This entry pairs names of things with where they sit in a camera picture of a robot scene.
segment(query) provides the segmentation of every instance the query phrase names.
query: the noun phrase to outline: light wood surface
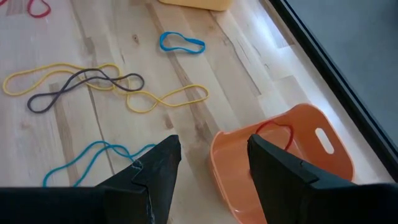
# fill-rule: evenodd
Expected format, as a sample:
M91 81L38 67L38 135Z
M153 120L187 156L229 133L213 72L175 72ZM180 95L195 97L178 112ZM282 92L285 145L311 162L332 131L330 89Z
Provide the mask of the light wood surface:
M0 94L0 185L39 186L54 167L74 158L92 141L104 139L131 152L178 134L182 161L169 223L235 223L208 172L207 156L218 131L232 131L311 103L328 117L346 146L359 184L392 182L391 177L331 92L302 48L266 0L234 0L226 12L162 4L156 0L48 0L52 13L34 19L27 1L0 7L1 81L14 72L55 62L93 67L116 63L139 73L145 90L163 95L184 85L205 85L210 98L181 108L158 106L147 114L128 111L124 98L79 87L63 95L45 114L26 107L34 93L59 89L67 75L52 77L34 93ZM43 7L35 3L33 10ZM201 55L165 53L159 35L177 31L206 42ZM181 45L171 38L170 44ZM20 77L10 89L22 90L42 72ZM197 98L191 90L172 103ZM42 108L47 100L34 102ZM133 96L137 108L153 103ZM49 185L71 185L90 161L58 172ZM96 161L82 186L94 186L129 165L112 152Z

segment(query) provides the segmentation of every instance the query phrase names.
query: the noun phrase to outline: basket handle hole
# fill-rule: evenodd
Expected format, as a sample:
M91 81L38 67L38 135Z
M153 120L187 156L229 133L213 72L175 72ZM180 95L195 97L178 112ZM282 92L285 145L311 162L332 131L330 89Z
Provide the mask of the basket handle hole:
M329 141L328 136L324 132L322 128L317 128L315 130L315 134L317 135L319 141L321 142L323 148L328 154L333 154L335 152L335 149L331 145L331 142Z

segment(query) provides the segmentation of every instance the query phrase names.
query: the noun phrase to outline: black frame edge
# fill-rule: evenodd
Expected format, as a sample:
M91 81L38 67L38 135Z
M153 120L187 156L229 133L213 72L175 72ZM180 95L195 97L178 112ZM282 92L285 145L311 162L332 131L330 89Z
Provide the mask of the black frame edge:
M398 151L396 146L369 114L366 107L360 102L354 91L294 13L290 5L285 0L260 1L269 1L272 4L322 78L336 95L338 101L354 121L361 134L384 164L388 173L398 182Z

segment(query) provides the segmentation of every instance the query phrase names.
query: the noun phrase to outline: red rubber band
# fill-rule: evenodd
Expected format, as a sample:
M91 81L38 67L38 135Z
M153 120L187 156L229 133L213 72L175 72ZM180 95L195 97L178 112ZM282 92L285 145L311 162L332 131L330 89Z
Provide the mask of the red rubber band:
M291 125L288 125L288 124L278 124L278 123L276 123L275 121L270 120L270 121L266 121L266 122L262 123L262 124L257 128L256 134L258 134L259 131L260 131L261 129L263 129L265 126L267 126L268 124L276 124L276 125L278 125L278 126L280 126L280 127L287 127L287 128L289 128L289 130L290 130L290 137L289 137L289 141L287 142L287 145L285 146L285 149L284 149L285 151L287 151L288 148L289 148L289 147L292 145L292 143L293 143L293 138L294 138L294 130L293 130L293 127L292 127Z
M29 0L29 2L27 3L27 13L29 13L29 15L31 15L33 18L37 18L37 19L38 18L43 18L43 17L49 15L50 12L51 12L50 5L47 2L45 2L44 0L41 0L41 1L42 1L43 4L45 4L47 6L47 10L45 12L41 13L41 14L38 14L38 15L35 15L35 14L33 14L31 12L34 0Z
M8 0L2 0L2 1L0 1L0 6L2 6L4 3L6 3L6 1L8 1Z

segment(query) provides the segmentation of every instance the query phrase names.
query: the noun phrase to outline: orange plastic basket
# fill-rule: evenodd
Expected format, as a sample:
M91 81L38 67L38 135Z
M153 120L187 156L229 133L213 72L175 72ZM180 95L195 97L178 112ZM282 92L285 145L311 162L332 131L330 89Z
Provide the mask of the orange plastic basket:
M349 155L325 115L312 105L297 105L284 114L231 133L219 132L211 144L210 167L223 200L238 222L267 223L250 176L247 154L250 135L264 122L269 124L258 133L264 139L281 149L285 148L292 131L286 127L289 126L294 133L287 152L341 178L352 180L354 170ZM323 147L315 133L318 128L326 134L333 153Z

